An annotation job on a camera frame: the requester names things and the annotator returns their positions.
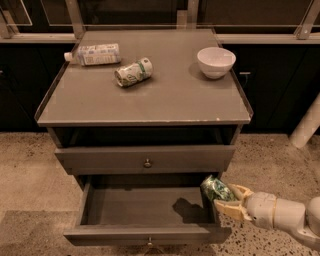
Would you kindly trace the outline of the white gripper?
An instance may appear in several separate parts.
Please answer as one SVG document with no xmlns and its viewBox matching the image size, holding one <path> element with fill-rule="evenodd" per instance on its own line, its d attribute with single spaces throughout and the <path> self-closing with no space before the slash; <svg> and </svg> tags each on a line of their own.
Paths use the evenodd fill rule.
<svg viewBox="0 0 320 256">
<path fill-rule="evenodd" d="M 273 218 L 277 198 L 273 194 L 265 192 L 253 193 L 247 187 L 237 184 L 228 184 L 228 188 L 240 201 L 215 200 L 216 210 L 237 221 L 251 221 L 259 228 L 272 229 Z"/>
</svg>

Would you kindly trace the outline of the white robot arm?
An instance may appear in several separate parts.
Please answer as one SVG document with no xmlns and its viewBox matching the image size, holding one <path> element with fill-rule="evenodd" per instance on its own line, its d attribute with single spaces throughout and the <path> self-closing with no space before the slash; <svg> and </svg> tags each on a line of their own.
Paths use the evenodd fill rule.
<svg viewBox="0 0 320 256">
<path fill-rule="evenodd" d="M 300 244 L 320 251 L 320 197 L 312 198 L 307 205 L 279 198 L 266 192 L 253 192 L 249 188 L 228 184 L 236 201 L 214 200 L 218 212 L 235 220 L 250 221 L 267 230 L 280 230 Z"/>
</svg>

